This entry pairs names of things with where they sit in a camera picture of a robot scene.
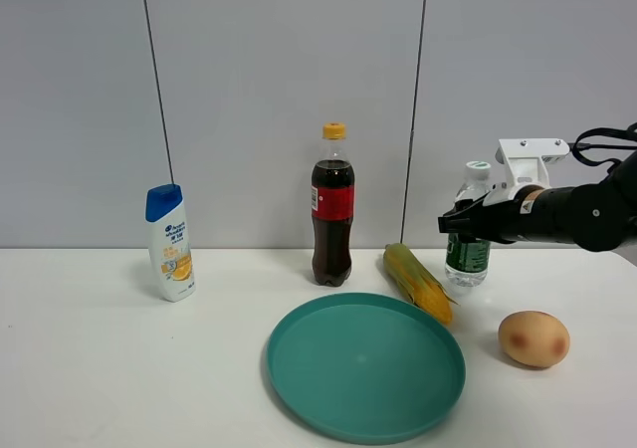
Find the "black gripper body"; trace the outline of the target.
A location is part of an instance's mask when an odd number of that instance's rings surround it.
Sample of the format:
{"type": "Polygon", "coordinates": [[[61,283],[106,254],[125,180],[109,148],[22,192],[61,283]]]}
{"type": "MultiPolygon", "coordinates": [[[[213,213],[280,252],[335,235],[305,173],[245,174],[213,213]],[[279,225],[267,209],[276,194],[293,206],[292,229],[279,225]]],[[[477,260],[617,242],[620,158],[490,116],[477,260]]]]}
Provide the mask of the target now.
{"type": "Polygon", "coordinates": [[[521,218],[519,206],[517,201],[488,206],[481,204],[476,216],[476,236],[501,244],[518,242],[518,224],[521,218]]]}

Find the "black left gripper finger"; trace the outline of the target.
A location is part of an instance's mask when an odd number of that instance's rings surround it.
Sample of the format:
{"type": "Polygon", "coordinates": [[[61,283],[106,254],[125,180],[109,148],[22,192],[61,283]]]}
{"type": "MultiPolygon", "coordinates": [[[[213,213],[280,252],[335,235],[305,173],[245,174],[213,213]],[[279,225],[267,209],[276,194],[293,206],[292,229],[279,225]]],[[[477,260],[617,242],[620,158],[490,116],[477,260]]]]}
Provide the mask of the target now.
{"type": "Polygon", "coordinates": [[[468,207],[462,210],[451,210],[438,218],[439,232],[458,234],[464,237],[483,239],[485,225],[482,210],[479,207],[468,207]]]}

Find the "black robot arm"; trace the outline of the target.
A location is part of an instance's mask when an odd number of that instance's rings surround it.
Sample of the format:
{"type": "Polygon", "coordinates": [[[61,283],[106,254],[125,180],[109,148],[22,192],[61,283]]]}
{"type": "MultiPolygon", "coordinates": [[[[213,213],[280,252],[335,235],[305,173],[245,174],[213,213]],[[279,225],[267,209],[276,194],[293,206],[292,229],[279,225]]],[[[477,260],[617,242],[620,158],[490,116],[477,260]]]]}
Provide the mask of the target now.
{"type": "Polygon", "coordinates": [[[500,244],[574,244],[607,252],[636,243],[636,155],[604,180],[576,187],[522,188],[513,199],[481,198],[438,218],[439,231],[500,244]]]}

